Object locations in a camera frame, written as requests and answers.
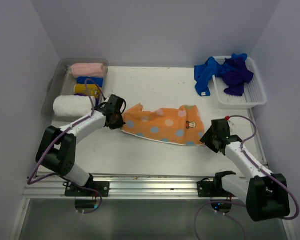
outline gray floor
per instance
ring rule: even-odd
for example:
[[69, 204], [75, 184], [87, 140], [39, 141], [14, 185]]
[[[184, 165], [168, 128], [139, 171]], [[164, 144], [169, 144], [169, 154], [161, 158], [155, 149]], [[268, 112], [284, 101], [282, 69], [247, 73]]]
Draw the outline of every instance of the gray floor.
[[[201, 200], [105, 200], [92, 214], [76, 214], [74, 200], [33, 199], [21, 240], [195, 240], [194, 215]], [[253, 222], [245, 208], [230, 213], [246, 228], [248, 240], [286, 240], [279, 219]], [[231, 219], [203, 209], [197, 221], [202, 240], [241, 240]]]

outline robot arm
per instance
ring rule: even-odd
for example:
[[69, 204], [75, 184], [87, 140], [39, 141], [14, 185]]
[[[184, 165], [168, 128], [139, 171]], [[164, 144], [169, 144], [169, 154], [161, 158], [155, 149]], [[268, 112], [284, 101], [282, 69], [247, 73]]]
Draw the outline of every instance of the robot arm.
[[84, 116], [61, 128], [48, 127], [44, 132], [35, 158], [36, 161], [39, 161], [48, 146], [60, 134], [71, 128], [56, 142], [60, 148], [52, 147], [41, 165], [76, 185], [94, 189], [91, 174], [75, 162], [76, 145], [89, 134], [103, 127], [109, 127], [111, 130], [122, 128], [125, 122], [122, 118], [121, 108], [125, 102], [124, 99], [111, 95], [104, 103], [95, 107], [93, 114]]
[[[226, 119], [213, 120], [200, 141], [215, 153], [221, 152], [229, 158], [245, 176], [245, 179], [241, 179], [234, 172], [217, 173], [213, 180], [217, 192], [228, 192], [238, 197], [246, 204], [247, 211], [255, 222], [290, 214], [288, 193], [260, 172], [260, 169], [287, 186], [285, 177], [263, 167], [245, 147], [242, 149], [242, 140], [237, 135], [230, 134]], [[247, 159], [243, 150], [252, 162]]]

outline orange cloth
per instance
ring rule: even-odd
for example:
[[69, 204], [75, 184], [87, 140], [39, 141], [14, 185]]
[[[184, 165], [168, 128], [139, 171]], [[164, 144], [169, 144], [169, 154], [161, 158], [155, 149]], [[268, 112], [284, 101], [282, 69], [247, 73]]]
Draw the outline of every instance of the orange cloth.
[[122, 131], [140, 138], [164, 143], [197, 146], [202, 145], [205, 127], [197, 106], [183, 105], [179, 109], [160, 108], [143, 111], [139, 103], [123, 115], [126, 124]]

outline gray container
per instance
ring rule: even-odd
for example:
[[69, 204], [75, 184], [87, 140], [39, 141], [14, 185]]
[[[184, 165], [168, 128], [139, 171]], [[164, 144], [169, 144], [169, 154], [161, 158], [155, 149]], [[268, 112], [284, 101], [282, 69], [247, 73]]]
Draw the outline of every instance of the gray container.
[[109, 62], [106, 59], [101, 58], [64, 58], [61, 59], [55, 69], [53, 79], [51, 79], [48, 87], [47, 87], [47, 95], [41, 110], [41, 114], [52, 120], [55, 121], [62, 121], [62, 122], [73, 122], [78, 119], [78, 117], [59, 117], [55, 116], [54, 112], [54, 101], [59, 96], [69, 96], [74, 95], [74, 86], [77, 84], [76, 79], [72, 76], [71, 73], [68, 72], [68, 69], [73, 64], [79, 63], [98, 63], [103, 64], [105, 67], [105, 75], [103, 78], [103, 86], [102, 89], [105, 87], [107, 74], [108, 74], [108, 67]]

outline white towel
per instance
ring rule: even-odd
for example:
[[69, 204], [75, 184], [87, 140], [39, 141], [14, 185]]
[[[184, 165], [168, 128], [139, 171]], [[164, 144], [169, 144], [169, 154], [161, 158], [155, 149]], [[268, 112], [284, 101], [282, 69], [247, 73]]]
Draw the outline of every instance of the white towel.
[[88, 96], [58, 96], [53, 103], [54, 114], [58, 117], [83, 117], [91, 110], [92, 105]]

